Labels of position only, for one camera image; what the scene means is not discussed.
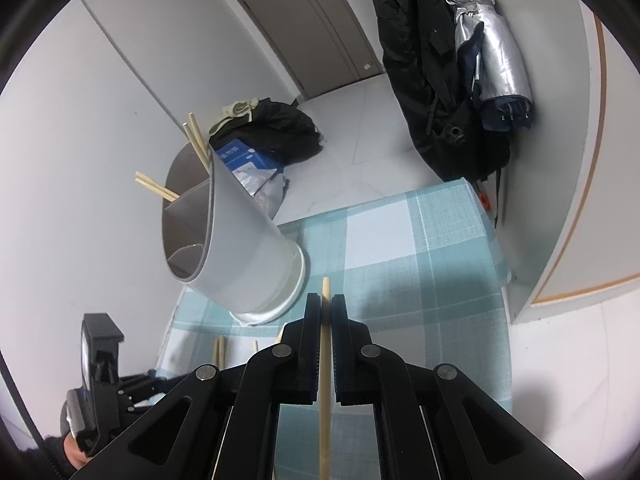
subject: teal and white tablecloth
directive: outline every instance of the teal and white tablecloth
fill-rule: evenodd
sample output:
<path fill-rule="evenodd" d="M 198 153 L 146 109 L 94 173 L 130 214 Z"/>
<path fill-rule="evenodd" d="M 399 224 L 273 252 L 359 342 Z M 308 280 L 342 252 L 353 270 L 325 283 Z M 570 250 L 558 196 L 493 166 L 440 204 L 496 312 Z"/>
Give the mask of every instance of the teal and white tablecloth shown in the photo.
<path fill-rule="evenodd" d="M 159 357 L 159 373 L 183 374 L 211 361 L 227 338 L 226 367 L 246 362 L 252 343 L 274 344 L 281 326 L 302 317 L 308 292 L 331 278 L 349 317 L 375 343 L 405 361 L 460 368 L 506 409 L 511 362 L 500 286 L 508 269 L 491 222 L 464 180 L 411 191 L 280 226 L 302 247 L 309 277 L 279 320 L 242 327 L 222 307 L 186 289 Z M 380 477 L 372 408 L 334 405 L 332 478 Z M 318 476 L 318 411 L 283 406 L 276 442 L 278 480 Z"/>

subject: brown door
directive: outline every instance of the brown door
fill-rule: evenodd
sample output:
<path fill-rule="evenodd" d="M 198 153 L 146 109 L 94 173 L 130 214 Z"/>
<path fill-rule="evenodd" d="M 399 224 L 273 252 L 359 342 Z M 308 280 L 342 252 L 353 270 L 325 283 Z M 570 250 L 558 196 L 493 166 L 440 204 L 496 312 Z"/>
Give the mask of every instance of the brown door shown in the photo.
<path fill-rule="evenodd" d="M 344 0 L 240 1 L 305 97 L 381 73 Z"/>

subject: door frame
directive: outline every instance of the door frame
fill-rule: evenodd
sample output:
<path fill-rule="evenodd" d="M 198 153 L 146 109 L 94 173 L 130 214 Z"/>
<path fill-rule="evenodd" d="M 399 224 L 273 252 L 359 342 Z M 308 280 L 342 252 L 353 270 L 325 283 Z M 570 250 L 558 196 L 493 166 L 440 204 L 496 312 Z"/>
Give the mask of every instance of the door frame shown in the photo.
<path fill-rule="evenodd" d="M 264 39 L 267 42 L 267 44 L 271 47 L 271 49 L 273 50 L 275 55 L 278 57 L 278 60 L 280 60 L 280 62 L 282 63 L 284 69 L 287 71 L 287 73 L 289 74 L 290 78 L 293 79 L 293 81 L 296 83 L 296 85 L 300 89 L 300 93 L 301 93 L 300 97 L 302 97 L 302 100 L 300 100 L 300 98 L 298 98 L 297 101 L 299 101 L 299 103 L 300 103 L 300 102 L 308 100 L 309 97 L 306 94 L 306 91 L 305 91 L 304 87 L 302 86 L 302 83 L 296 77 L 296 74 L 291 69 L 289 63 L 287 63 L 286 58 L 282 55 L 282 53 L 280 52 L 280 50 L 278 49 L 276 44 L 273 42 L 273 40 L 271 39 L 270 35 L 267 33 L 265 28 L 262 26 L 260 21 L 255 17 L 255 15 L 252 13 L 251 9 L 244 2 L 244 0 L 236 0 L 236 1 L 242 7 L 242 10 L 244 10 L 244 12 L 246 12 L 247 16 L 253 22 L 255 27 L 260 31 L 260 33 L 264 37 Z M 363 81 L 365 79 L 369 79 L 371 77 L 375 77 L 375 76 L 378 76 L 378 75 L 381 75 L 381 74 L 385 73 L 384 66 L 382 65 L 382 63 L 380 63 L 380 60 L 376 56 L 376 53 L 374 52 L 373 47 L 371 46 L 369 38 L 367 38 L 366 34 L 364 33 L 364 30 L 363 30 L 362 26 L 360 25 L 360 21 L 357 19 L 355 13 L 353 12 L 353 9 L 351 9 L 350 4 L 348 3 L 347 0 L 341 0 L 341 1 L 344 4 L 344 7 L 347 9 L 347 12 L 349 13 L 349 16 L 351 17 L 351 20 L 356 25 L 356 28 L 358 29 L 358 32 L 360 33 L 360 36 L 362 37 L 365 45 L 367 46 L 367 49 L 369 50 L 369 53 L 371 54 L 371 59 L 373 60 L 374 66 L 378 69 L 377 73 L 372 74 L 371 76 L 368 76 L 368 77 L 357 79 L 353 83 L 357 83 L 359 81 Z M 325 24 L 328 23 L 328 25 L 331 27 L 331 30 L 329 30 L 329 33 L 332 36 L 335 36 L 340 41 L 340 37 L 338 36 L 337 32 L 333 28 L 333 25 L 331 25 L 331 22 L 329 21 L 328 17 L 325 15 L 324 12 L 322 12 L 322 9 L 319 8 L 319 4 L 314 1 L 312 6 L 313 6 L 313 8 L 314 8 L 316 13 L 319 12 L 319 17 L 320 17 L 321 21 L 323 23 L 325 23 Z M 347 55 L 349 55 L 349 51 L 343 45 L 342 45 L 342 49 L 347 53 Z M 351 64 L 355 65 L 353 60 L 350 59 L 350 62 L 351 62 Z M 348 85 L 353 84 L 353 83 L 347 83 L 346 85 L 341 85 L 341 86 L 338 86 L 336 88 L 332 88 L 331 90 L 329 90 L 327 92 L 324 92 L 324 93 L 328 93 L 328 92 L 331 92 L 333 90 L 337 90 L 338 88 L 343 88 L 344 86 L 348 86 Z"/>

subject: umbrella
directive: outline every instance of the umbrella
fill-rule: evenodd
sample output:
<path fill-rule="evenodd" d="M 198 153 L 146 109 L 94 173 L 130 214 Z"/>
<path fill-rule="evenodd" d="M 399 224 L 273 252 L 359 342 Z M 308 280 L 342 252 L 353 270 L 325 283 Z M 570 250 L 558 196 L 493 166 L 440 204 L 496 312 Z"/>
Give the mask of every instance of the umbrella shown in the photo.
<path fill-rule="evenodd" d="M 487 130 L 529 128 L 533 95 L 522 53 L 495 0 L 446 0 L 455 10 L 458 69 Z"/>

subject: tile floor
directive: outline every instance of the tile floor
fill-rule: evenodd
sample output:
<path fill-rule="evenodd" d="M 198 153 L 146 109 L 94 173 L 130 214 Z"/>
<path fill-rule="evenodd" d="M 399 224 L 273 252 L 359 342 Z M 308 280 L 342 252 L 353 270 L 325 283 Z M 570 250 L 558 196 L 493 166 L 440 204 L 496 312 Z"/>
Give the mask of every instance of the tile floor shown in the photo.
<path fill-rule="evenodd" d="M 439 183 L 413 149 L 386 76 L 300 106 L 325 138 L 290 166 L 284 223 Z M 510 327 L 513 414 L 588 480 L 620 478 L 640 442 L 640 290 Z"/>

